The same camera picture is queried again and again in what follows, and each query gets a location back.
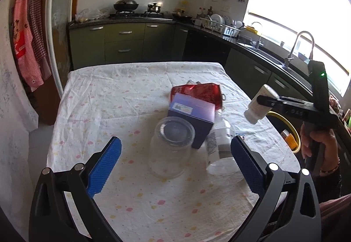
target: black countertop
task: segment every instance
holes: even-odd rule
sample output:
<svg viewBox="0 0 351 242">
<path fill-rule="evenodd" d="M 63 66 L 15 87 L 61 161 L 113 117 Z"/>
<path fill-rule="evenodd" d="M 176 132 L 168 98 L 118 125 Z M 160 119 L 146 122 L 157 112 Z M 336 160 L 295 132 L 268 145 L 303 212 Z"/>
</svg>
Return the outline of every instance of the black countertop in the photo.
<svg viewBox="0 0 351 242">
<path fill-rule="evenodd" d="M 271 62 L 269 59 L 265 58 L 263 55 L 247 48 L 242 45 L 237 44 L 238 39 L 233 38 L 230 36 L 224 36 L 219 34 L 218 32 L 211 31 L 209 29 L 205 29 L 201 26 L 193 25 L 190 22 L 179 22 L 177 20 L 171 19 L 172 16 L 167 15 L 167 19 L 161 18 L 102 18 L 97 20 L 89 20 L 87 22 L 78 23 L 75 20 L 71 21 L 68 24 L 69 29 L 77 29 L 77 28 L 84 28 L 89 26 L 99 26 L 99 25 L 106 25 L 106 24 L 113 24 L 113 23 L 166 23 L 166 24 L 178 24 L 186 27 L 187 29 L 194 30 L 198 33 L 204 34 L 205 36 L 212 37 L 217 41 L 225 43 L 229 45 L 231 48 L 240 51 L 244 55 L 252 58 L 259 64 L 267 67 L 273 73 L 277 74 L 278 76 L 282 77 L 286 80 L 289 84 L 291 84 L 297 91 L 299 91 L 305 98 L 308 100 L 312 100 L 312 91 L 311 86 L 304 81 L 302 83 L 287 71 L 282 69 L 281 66 Z"/>
</svg>

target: zipper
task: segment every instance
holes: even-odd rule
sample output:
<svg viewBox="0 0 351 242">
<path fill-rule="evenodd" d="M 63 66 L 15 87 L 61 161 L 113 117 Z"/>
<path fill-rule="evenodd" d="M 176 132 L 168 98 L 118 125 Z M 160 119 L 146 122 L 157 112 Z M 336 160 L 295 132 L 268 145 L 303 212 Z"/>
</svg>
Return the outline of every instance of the zipper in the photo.
<svg viewBox="0 0 351 242">
<path fill-rule="evenodd" d="M 349 199 L 350 197 L 351 197 L 351 194 L 350 194 L 350 195 L 347 195 L 345 198 L 343 198 L 343 199 L 342 199 L 341 201 L 339 201 L 337 204 L 332 205 L 332 206 L 328 207 L 327 209 L 325 209 L 324 211 L 322 211 L 322 212 L 321 212 L 321 215 L 322 215 L 323 213 L 325 213 L 326 211 L 328 211 L 328 210 L 330 210 L 330 209 L 332 209 L 332 208 L 338 206 L 339 204 L 343 203 L 345 200 Z"/>
</svg>

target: sleeve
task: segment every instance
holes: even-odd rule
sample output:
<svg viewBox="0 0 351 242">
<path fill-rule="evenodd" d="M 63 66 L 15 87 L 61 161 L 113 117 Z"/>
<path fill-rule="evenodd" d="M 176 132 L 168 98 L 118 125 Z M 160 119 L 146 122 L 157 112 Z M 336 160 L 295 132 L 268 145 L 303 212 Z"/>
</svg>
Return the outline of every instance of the sleeve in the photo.
<svg viewBox="0 0 351 242">
<path fill-rule="evenodd" d="M 315 177 L 313 180 L 319 203 L 340 197 L 342 185 L 340 168 L 328 176 Z"/>
</svg>

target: blue gripper pad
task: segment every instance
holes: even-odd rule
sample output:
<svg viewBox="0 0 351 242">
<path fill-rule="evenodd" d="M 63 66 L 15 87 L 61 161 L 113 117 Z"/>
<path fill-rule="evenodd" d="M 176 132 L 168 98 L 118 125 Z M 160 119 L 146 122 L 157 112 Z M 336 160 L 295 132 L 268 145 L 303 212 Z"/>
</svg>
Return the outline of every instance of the blue gripper pad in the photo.
<svg viewBox="0 0 351 242">
<path fill-rule="evenodd" d="M 122 142 L 115 138 L 101 155 L 88 178 L 88 194 L 91 198 L 102 191 L 108 176 L 121 156 Z"/>
<path fill-rule="evenodd" d="M 257 152 L 251 151 L 239 136 L 232 139 L 230 147 L 232 155 L 249 185 L 250 190 L 260 197 L 263 196 L 265 193 L 265 170 L 262 170 L 262 166 L 265 163 L 264 159 Z M 261 166 L 256 162 L 257 156 L 253 155 L 258 155 L 260 157 L 258 159 L 261 159 L 260 163 L 263 163 Z"/>
</svg>

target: gas stove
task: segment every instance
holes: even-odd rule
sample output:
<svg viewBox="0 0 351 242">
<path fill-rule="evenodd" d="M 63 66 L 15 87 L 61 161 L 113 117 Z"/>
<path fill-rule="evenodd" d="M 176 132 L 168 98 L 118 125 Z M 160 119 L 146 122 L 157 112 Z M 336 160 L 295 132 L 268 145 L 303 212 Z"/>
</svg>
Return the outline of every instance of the gas stove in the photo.
<svg viewBox="0 0 351 242">
<path fill-rule="evenodd" d="M 132 12 L 116 12 L 115 14 L 110 14 L 111 19 L 123 19 L 123 18 L 154 18 L 163 20 L 172 20 L 172 18 L 165 17 L 163 13 L 158 12 L 147 12 L 144 13 L 134 13 Z"/>
</svg>

